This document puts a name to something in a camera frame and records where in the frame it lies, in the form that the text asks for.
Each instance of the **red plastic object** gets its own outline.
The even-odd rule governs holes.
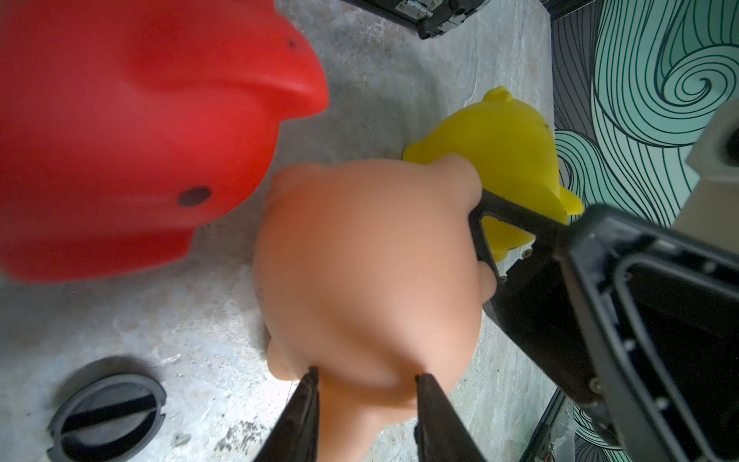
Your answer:
[[[273,0],[8,0],[0,23],[0,268],[22,281],[184,257],[279,122],[328,105]]]

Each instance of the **gray marble surface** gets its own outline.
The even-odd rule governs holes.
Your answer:
[[[549,17],[538,0],[492,0],[444,37],[339,0],[278,0],[326,70],[330,108],[282,126],[269,177],[306,160],[399,158],[404,146],[505,85],[554,126]],[[93,282],[27,286],[0,276],[0,461],[45,460],[46,426],[85,381],[121,369],[160,379],[166,420],[134,461],[249,461],[295,384],[271,378],[251,276],[266,180],[201,228],[173,265]],[[488,461],[517,461],[554,385],[485,319],[451,400]],[[412,422],[367,461],[413,461]]]

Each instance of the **teal swirl wallpaper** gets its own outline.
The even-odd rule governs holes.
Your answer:
[[[739,0],[596,0],[552,33],[562,184],[669,226],[698,182],[691,145],[739,98]],[[630,460],[575,420],[578,462]]]

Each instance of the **yellow plastic bear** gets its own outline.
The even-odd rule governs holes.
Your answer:
[[[561,223],[585,207],[559,185],[554,136],[544,117],[502,86],[479,103],[447,117],[425,140],[403,152],[403,160],[431,163],[450,152],[469,160],[483,188]],[[533,237],[492,218],[483,228],[496,262]]]

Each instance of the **black plastic cap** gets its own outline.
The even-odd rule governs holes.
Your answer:
[[[52,462],[127,461],[164,421],[162,386],[153,378],[118,374],[96,381],[71,397],[54,415],[49,433]]]

